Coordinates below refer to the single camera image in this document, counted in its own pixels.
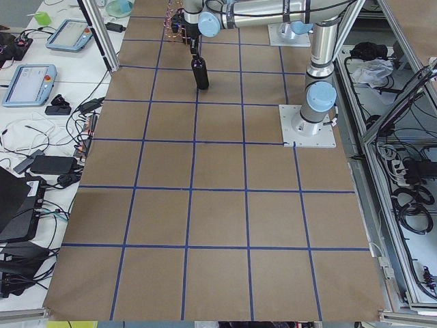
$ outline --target cable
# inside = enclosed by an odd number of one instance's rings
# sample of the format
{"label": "cable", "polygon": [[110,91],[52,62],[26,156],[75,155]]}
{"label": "cable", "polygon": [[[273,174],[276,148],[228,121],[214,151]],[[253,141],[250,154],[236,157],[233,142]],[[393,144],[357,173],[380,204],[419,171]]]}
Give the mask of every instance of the cable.
{"label": "cable", "polygon": [[72,142],[72,141],[74,141],[75,142],[75,144],[76,145],[80,145],[80,141],[81,140],[76,140],[77,138],[80,138],[81,137],[81,133],[82,133],[82,130],[79,130],[78,128],[77,128],[77,125],[76,125],[76,121],[77,120],[74,120],[74,125],[76,126],[76,131],[77,131],[77,135],[76,136],[74,136],[69,130],[68,130],[68,124],[69,124],[69,122],[70,122],[70,120],[73,120],[73,116],[74,116],[74,114],[77,114],[77,113],[79,113],[79,115],[80,115],[80,110],[79,110],[79,108],[81,107],[81,105],[83,105],[88,99],[90,99],[91,97],[92,97],[92,95],[94,94],[94,92],[96,92],[96,90],[102,85],[102,83],[103,83],[103,81],[104,81],[104,79],[107,77],[107,75],[108,75],[108,73],[109,73],[109,71],[107,70],[105,73],[104,73],[104,75],[103,75],[103,77],[101,78],[101,80],[98,82],[98,84],[97,84],[97,86],[90,92],[90,94],[88,95],[88,97],[87,98],[85,98],[84,100],[82,100],[82,102],[74,109],[74,111],[70,114],[70,116],[68,116],[68,119],[67,119],[67,122],[66,122],[66,130],[67,130],[67,134],[71,137],[71,140],[67,143],[67,144],[69,144],[70,142]]}
{"label": "cable", "polygon": [[381,247],[379,247],[377,244],[375,244],[375,243],[372,242],[372,241],[369,241],[369,244],[370,244],[370,245],[373,245],[374,247],[376,247],[376,248],[378,249],[378,251],[380,251],[381,256],[384,256],[384,257],[385,257],[384,252],[382,251]]}
{"label": "cable", "polygon": [[[205,1],[205,6],[209,9],[209,11],[215,13],[215,14],[220,14],[220,15],[226,15],[226,12],[220,11],[220,10],[215,10],[214,8],[211,8],[208,3],[211,1],[216,1],[216,0],[206,0]],[[317,9],[310,9],[310,10],[296,10],[294,12],[290,12],[291,14],[309,14],[311,12],[321,12],[324,10],[328,10],[328,9],[332,9],[332,8],[336,8],[336,7],[341,7],[347,3],[354,3],[356,0],[346,0],[340,3],[336,3],[335,5],[329,5],[326,7],[322,7],[322,8],[317,8]],[[233,13],[233,15],[235,17],[252,17],[252,18],[263,18],[263,17],[273,17],[273,16],[283,16],[282,12],[276,13],[276,14],[260,14],[260,15],[250,15],[250,14],[236,14]]]}
{"label": "cable", "polygon": [[49,200],[44,200],[43,202],[49,203],[49,204],[51,204],[51,205],[53,205],[53,206],[56,206],[56,207],[61,211],[61,213],[64,214],[64,215],[66,216],[67,219],[70,219],[70,213],[66,212],[66,211],[65,211],[62,207],[60,207],[58,204],[53,203],[53,202],[51,202],[51,201],[49,201]]}
{"label": "cable", "polygon": [[44,5],[57,5],[58,3],[63,2],[64,0],[59,0],[58,2],[54,2],[54,3],[47,3],[46,0],[44,0]]}
{"label": "cable", "polygon": [[[422,229],[422,230],[414,229],[407,222],[407,218],[406,218],[408,215],[407,210],[409,210],[409,211],[419,210],[419,213],[425,214],[425,216],[427,218],[427,227],[425,229]],[[402,206],[402,209],[398,213],[398,217],[399,217],[399,223],[401,224],[401,226],[403,226],[405,229],[407,229],[408,231],[411,231],[415,234],[421,234],[421,235],[428,234],[431,232],[432,228],[434,227],[434,222],[432,221],[432,217],[431,217],[430,213],[424,207],[424,205],[422,205],[420,203],[411,203],[411,204],[406,204],[406,205]]]}
{"label": "cable", "polygon": [[360,110],[361,110],[361,117],[362,117],[362,119],[363,119],[364,121],[366,121],[367,118],[364,116],[364,113],[366,113],[369,117],[371,117],[371,114],[370,114],[370,113],[368,112],[368,110],[366,110],[366,108],[364,108],[364,106],[361,104],[360,98],[358,97],[358,94],[357,94],[356,91],[355,91],[354,82],[353,82],[353,80],[352,80],[352,77],[350,76],[350,71],[349,71],[349,69],[348,69],[348,61],[351,60],[351,59],[354,59],[354,58],[353,58],[353,57],[346,57],[346,58],[344,59],[343,64],[344,64],[344,68],[346,69],[346,73],[347,73],[347,76],[348,76],[348,79],[349,79],[349,83],[350,83],[350,87],[351,87],[351,89],[352,89],[352,93],[354,94],[354,96],[355,96],[355,100],[356,100],[356,103],[357,103],[358,107],[359,107]]}
{"label": "cable", "polygon": [[0,70],[5,70],[6,68],[10,68],[10,67],[12,67],[12,65],[14,65],[14,58],[11,59],[11,64],[9,66],[0,67]]}
{"label": "cable", "polygon": [[1,162],[3,162],[3,161],[9,161],[9,169],[11,168],[11,160],[10,159],[8,159],[8,158],[6,158],[6,159],[0,159],[0,163]]}

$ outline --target white mounting plate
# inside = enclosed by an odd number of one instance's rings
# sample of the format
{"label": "white mounting plate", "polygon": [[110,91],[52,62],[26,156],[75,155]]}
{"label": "white mounting plate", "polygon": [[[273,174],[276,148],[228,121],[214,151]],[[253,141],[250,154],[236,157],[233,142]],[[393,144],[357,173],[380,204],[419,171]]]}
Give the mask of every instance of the white mounting plate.
{"label": "white mounting plate", "polygon": [[270,37],[271,46],[300,46],[300,47],[311,46],[308,33],[296,35],[294,39],[283,38],[278,32],[281,24],[282,23],[268,25],[268,36]]}
{"label": "white mounting plate", "polygon": [[[282,140],[285,147],[308,147],[308,148],[335,148],[334,132],[331,125],[323,125],[317,135],[305,137],[298,134],[292,128],[292,118],[300,111],[301,105],[279,105],[281,115]],[[326,114],[323,122],[329,122],[329,115]]]}

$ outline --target electronic device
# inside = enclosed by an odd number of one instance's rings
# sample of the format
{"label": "electronic device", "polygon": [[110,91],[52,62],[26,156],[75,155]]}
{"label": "electronic device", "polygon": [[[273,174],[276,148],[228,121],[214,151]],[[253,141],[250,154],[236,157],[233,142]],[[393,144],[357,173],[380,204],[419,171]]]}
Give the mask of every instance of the electronic device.
{"label": "electronic device", "polygon": [[14,167],[14,171],[18,174],[24,173],[30,167],[30,165],[32,165],[33,161],[35,160],[35,157],[39,155],[44,156],[44,152],[42,150],[37,149],[35,152],[29,155],[29,157],[26,157],[25,160],[23,160],[20,164]]}
{"label": "electronic device", "polygon": [[91,142],[94,136],[94,130],[96,129],[98,115],[93,113],[93,115],[87,117],[86,121],[83,123],[82,135],[88,135],[87,139],[83,139],[79,142],[79,145],[74,151],[73,157],[81,163],[84,163],[87,159],[89,149],[91,148]]}
{"label": "electronic device", "polygon": [[45,110],[46,115],[70,115],[70,106],[47,106]]}
{"label": "electronic device", "polygon": [[43,105],[53,88],[56,74],[56,67],[52,64],[18,65],[1,104],[4,107]]}
{"label": "electronic device", "polygon": [[67,174],[77,165],[74,157],[37,156],[30,165],[30,170],[36,174]]}
{"label": "electronic device", "polygon": [[20,296],[26,288],[33,286],[32,279],[48,254],[48,249],[30,241],[6,244],[0,252],[0,297]]}
{"label": "electronic device", "polygon": [[0,231],[9,224],[31,188],[27,183],[0,167]]}
{"label": "electronic device", "polygon": [[27,36],[20,38],[10,33],[0,33],[0,67],[7,60],[23,60],[32,42],[33,39]]}
{"label": "electronic device", "polygon": [[84,20],[66,19],[51,35],[46,47],[58,51],[80,51],[92,37],[91,29]]}
{"label": "electronic device", "polygon": [[0,243],[29,241],[36,235],[40,214],[35,209],[42,207],[46,181],[40,176],[18,178],[30,187],[20,208],[12,215],[10,222],[0,231]]}

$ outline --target blue tape line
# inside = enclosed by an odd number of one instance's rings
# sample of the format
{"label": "blue tape line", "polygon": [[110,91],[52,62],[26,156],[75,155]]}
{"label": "blue tape line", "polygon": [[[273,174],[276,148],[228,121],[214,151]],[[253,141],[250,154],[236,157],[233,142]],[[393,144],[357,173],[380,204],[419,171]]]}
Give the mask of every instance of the blue tape line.
{"label": "blue tape line", "polygon": [[[127,67],[127,68],[138,68],[140,70],[153,70],[153,67],[150,66],[140,66],[140,65],[126,65],[121,64],[120,67]],[[171,67],[160,67],[157,68],[157,70],[174,70],[174,71],[184,71],[184,72],[190,72],[190,68],[171,68]],[[270,71],[261,71],[261,70],[208,70],[208,72],[215,72],[215,73],[244,73],[244,74],[281,74],[285,76],[288,75],[305,75],[305,73],[285,73],[283,72],[270,72]]]}
{"label": "blue tape line", "polygon": [[[164,39],[164,34],[165,34],[165,27],[163,28],[163,32],[162,32],[162,35],[161,35],[161,40]],[[152,90],[150,92],[150,102],[149,102],[149,107],[148,107],[148,110],[147,110],[147,117],[146,117],[146,120],[145,120],[145,126],[144,126],[144,131],[143,131],[143,141],[141,142],[141,149],[140,149],[140,153],[139,153],[137,171],[135,173],[135,182],[134,182],[134,186],[133,186],[134,188],[133,188],[133,192],[132,192],[132,199],[130,201],[128,220],[126,222],[126,228],[124,230],[124,240],[123,240],[122,254],[120,256],[120,262],[119,262],[118,273],[117,273],[117,280],[115,282],[113,302],[112,302],[112,306],[111,306],[111,314],[109,316],[109,320],[113,320],[114,312],[115,312],[115,305],[117,304],[118,288],[119,288],[120,277],[122,276],[124,253],[125,253],[125,250],[126,250],[126,242],[127,242],[127,239],[128,239],[130,219],[132,217],[132,209],[133,209],[133,204],[134,204],[134,200],[135,200],[135,193],[136,193],[135,187],[138,184],[138,177],[139,177],[139,172],[140,172],[140,169],[141,169],[141,161],[142,161],[142,157],[143,157],[144,144],[145,144],[144,139],[145,139],[145,134],[147,132],[147,125],[148,125],[149,116],[150,116],[150,107],[152,106],[151,100],[153,99],[153,93],[154,93],[155,84],[156,84],[156,76],[158,75],[158,69],[157,68],[158,68],[158,65],[159,65],[159,60],[160,60],[162,49],[163,49],[163,43],[161,41],[160,46],[159,46],[159,51],[158,51],[158,58],[156,60],[156,69],[155,69],[155,74],[154,74],[154,79],[153,79],[153,84],[152,84]]]}
{"label": "blue tape line", "polygon": [[282,57],[282,49],[281,49],[281,47],[279,46],[278,49],[279,49],[279,59],[281,60],[282,80],[283,80],[283,83],[284,83],[285,104],[288,105],[289,102],[288,102],[288,92],[287,92],[287,81],[285,79],[285,71],[284,71],[284,59]]}
{"label": "blue tape line", "polygon": [[[142,139],[122,139],[122,138],[93,138],[95,141],[143,141]],[[247,142],[247,141],[220,141],[220,140],[172,140],[172,139],[146,139],[146,142],[167,142],[167,143],[179,143],[179,144],[247,144],[247,145],[260,145],[260,146],[282,146],[283,143],[279,142]]]}
{"label": "blue tape line", "polygon": [[[174,101],[174,100],[130,100],[130,99],[116,99],[108,98],[104,101],[113,101],[118,103],[157,103],[157,104],[195,104],[195,101]],[[209,101],[199,101],[199,105],[235,105],[240,106],[239,102],[209,102]],[[265,106],[265,107],[278,107],[278,104],[258,104],[246,103],[245,106]]]}
{"label": "blue tape line", "polygon": [[311,253],[311,242],[310,242],[310,239],[309,239],[309,231],[308,231],[308,224],[307,224],[307,215],[305,213],[305,203],[304,203],[304,200],[303,200],[302,184],[300,183],[299,162],[298,162],[298,155],[297,155],[297,151],[296,151],[296,144],[294,144],[294,146],[293,146],[293,154],[294,154],[294,164],[296,166],[296,174],[297,174],[297,178],[298,178],[300,205],[302,207],[302,217],[303,217],[303,223],[304,223],[304,227],[305,227],[305,236],[307,238],[309,265],[311,267],[311,276],[312,276],[312,279],[313,279],[315,303],[317,305],[319,321],[322,321],[322,310],[320,308],[319,292],[318,292],[318,288],[317,288],[317,280],[315,278],[313,254]]}
{"label": "blue tape line", "polygon": [[108,186],[108,185],[87,185],[82,184],[79,188],[88,189],[149,189],[149,190],[184,190],[184,191],[247,191],[248,193],[333,193],[333,194],[355,194],[354,191],[336,190],[274,190],[274,189],[214,189],[214,188],[189,188],[189,187],[151,187],[151,186]]}
{"label": "blue tape line", "polygon": [[180,311],[180,320],[185,319],[188,245],[190,243],[190,220],[191,220],[191,205],[193,202],[193,182],[194,182],[194,170],[195,170],[195,161],[196,161],[196,137],[197,137],[197,114],[198,114],[198,112],[199,112],[199,89],[196,90],[196,103],[195,103],[195,114],[194,114],[193,156],[191,158],[190,189],[189,189],[189,194],[188,194],[188,213],[187,213],[187,218],[186,218],[184,276],[183,276],[183,280],[182,280],[182,306],[181,306],[181,311]]}
{"label": "blue tape line", "polygon": [[62,247],[108,247],[108,248],[166,248],[166,249],[250,249],[255,251],[370,251],[366,247],[282,247],[282,246],[214,246],[214,245],[151,245],[151,244],[102,244],[62,243]]}
{"label": "blue tape line", "polygon": [[244,93],[243,93],[243,74],[241,58],[241,35],[238,30],[238,59],[240,65],[240,97],[241,97],[241,122],[243,136],[243,168],[244,168],[244,206],[246,211],[246,241],[247,241],[247,273],[249,279],[249,307],[251,311],[251,321],[255,320],[253,310],[253,288],[252,288],[252,262],[251,262],[251,233],[249,221],[249,198],[247,195],[247,157],[246,157],[246,127],[244,125]]}

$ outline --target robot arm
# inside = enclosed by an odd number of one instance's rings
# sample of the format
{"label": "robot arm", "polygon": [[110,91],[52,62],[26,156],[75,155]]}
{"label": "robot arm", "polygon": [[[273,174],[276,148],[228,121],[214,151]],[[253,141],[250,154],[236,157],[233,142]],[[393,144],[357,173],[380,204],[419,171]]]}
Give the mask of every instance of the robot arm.
{"label": "robot arm", "polygon": [[[185,0],[190,13],[215,17],[222,29],[300,21],[305,24],[328,21],[340,15],[355,0],[249,0],[222,3],[221,0]],[[187,21],[195,14],[185,13]]]}
{"label": "robot arm", "polygon": [[311,61],[307,66],[307,98],[292,125],[306,137],[322,129],[326,112],[337,93],[330,84],[334,71],[333,53],[340,22],[339,15],[357,0],[184,0],[179,23],[191,37],[192,68],[199,89],[209,86],[206,64],[197,51],[200,34],[213,37],[221,29],[288,23],[314,23]]}

